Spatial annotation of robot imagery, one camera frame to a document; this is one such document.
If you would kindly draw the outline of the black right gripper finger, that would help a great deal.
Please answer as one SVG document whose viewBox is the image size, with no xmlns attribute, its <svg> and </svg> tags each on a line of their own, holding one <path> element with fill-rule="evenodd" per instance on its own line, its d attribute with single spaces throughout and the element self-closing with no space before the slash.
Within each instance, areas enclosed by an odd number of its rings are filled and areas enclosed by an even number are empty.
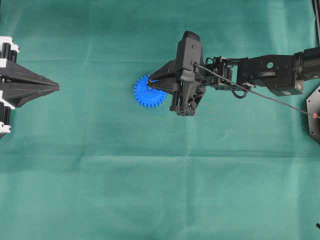
<svg viewBox="0 0 320 240">
<path fill-rule="evenodd" d="M 152 83 L 149 83 L 149 86 L 170 95 L 173 95 L 174 93 L 182 93 L 182 87 L 176 79 L 152 80 Z"/>
<path fill-rule="evenodd" d="M 176 69 L 176 60 L 170 60 L 164 66 L 149 76 L 149 81 L 156 82 L 164 79 L 178 78 L 181 73 Z"/>
</svg>

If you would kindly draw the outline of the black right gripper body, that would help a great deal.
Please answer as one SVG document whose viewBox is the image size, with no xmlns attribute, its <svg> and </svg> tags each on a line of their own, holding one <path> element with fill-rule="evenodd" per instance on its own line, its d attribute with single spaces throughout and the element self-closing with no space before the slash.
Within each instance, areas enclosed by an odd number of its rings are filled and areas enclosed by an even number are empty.
<svg viewBox="0 0 320 240">
<path fill-rule="evenodd" d="M 195 74 L 193 82 L 186 82 L 177 77 L 180 89 L 172 93 L 170 111 L 179 116 L 194 116 L 196 108 L 206 92 L 206 87 L 215 90 L 232 89 L 232 85 L 225 79 L 232 80 L 234 60 L 226 57 L 206 58 L 201 68 Z"/>
</svg>

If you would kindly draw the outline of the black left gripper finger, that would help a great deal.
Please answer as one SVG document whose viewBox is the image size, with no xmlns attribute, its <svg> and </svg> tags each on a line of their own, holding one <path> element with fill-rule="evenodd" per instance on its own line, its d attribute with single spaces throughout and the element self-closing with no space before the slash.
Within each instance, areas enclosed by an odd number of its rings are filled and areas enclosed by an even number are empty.
<svg viewBox="0 0 320 240">
<path fill-rule="evenodd" d="M 3 62 L 0 64 L 0 75 L 16 80 L 19 83 L 36 84 L 42 86 L 51 86 L 59 89 L 58 83 L 39 75 L 15 62 Z"/>
<path fill-rule="evenodd" d="M 49 95 L 59 90 L 59 86 L 33 86 L 27 88 L 11 87 L 1 90 L 2 95 L 0 97 L 0 101 L 3 102 L 6 107 L 15 109 L 22 107 L 29 101 Z"/>
</svg>

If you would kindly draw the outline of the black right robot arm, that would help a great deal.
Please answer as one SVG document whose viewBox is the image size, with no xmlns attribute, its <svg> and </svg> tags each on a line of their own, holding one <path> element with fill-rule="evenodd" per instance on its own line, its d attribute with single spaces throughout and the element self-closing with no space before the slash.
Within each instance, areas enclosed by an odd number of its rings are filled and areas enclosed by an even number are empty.
<svg viewBox="0 0 320 240">
<path fill-rule="evenodd" d="M 193 116 L 207 87 L 243 99 L 259 86 L 281 97 L 302 94 L 304 82 L 319 77 L 320 49 L 314 47 L 293 55 L 208 57 L 192 61 L 191 70 L 178 69 L 176 60 L 171 60 L 148 78 L 147 85 L 172 96 L 170 111 Z"/>
</svg>

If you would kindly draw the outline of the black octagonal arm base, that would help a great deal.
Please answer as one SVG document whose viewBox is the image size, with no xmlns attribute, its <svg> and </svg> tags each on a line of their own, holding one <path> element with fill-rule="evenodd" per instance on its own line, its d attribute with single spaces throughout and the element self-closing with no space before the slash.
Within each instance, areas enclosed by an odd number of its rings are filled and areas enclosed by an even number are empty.
<svg viewBox="0 0 320 240">
<path fill-rule="evenodd" d="M 320 86 L 318 86 L 306 99 L 309 134 L 318 144 L 320 143 Z"/>
</svg>

